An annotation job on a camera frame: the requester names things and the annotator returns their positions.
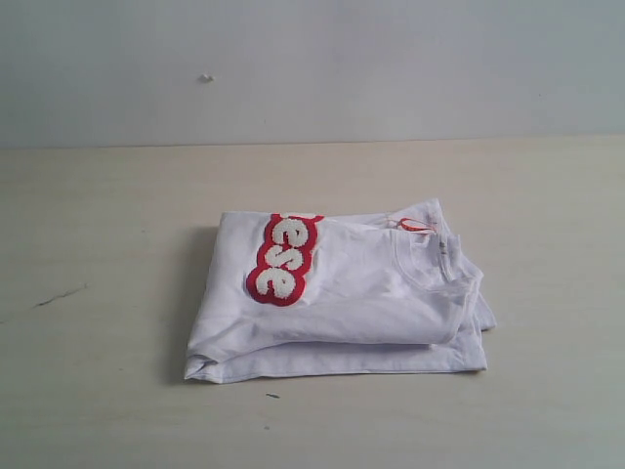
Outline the white t-shirt with red patch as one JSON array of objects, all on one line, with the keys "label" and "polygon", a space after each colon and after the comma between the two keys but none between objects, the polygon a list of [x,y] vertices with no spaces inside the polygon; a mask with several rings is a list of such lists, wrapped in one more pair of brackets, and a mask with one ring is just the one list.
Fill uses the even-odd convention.
[{"label": "white t-shirt with red patch", "polygon": [[[402,217],[437,231],[390,226]],[[495,317],[481,281],[435,199],[350,216],[227,212],[185,377],[483,371]]]}]

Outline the orange ribbon tag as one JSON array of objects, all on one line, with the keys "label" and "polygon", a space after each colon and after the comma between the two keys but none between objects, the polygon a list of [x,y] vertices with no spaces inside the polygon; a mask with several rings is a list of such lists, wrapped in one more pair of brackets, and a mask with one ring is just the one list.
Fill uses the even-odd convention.
[{"label": "orange ribbon tag", "polygon": [[410,217],[402,217],[397,220],[390,220],[391,227],[410,233],[433,234],[438,229],[435,224],[427,223]]}]

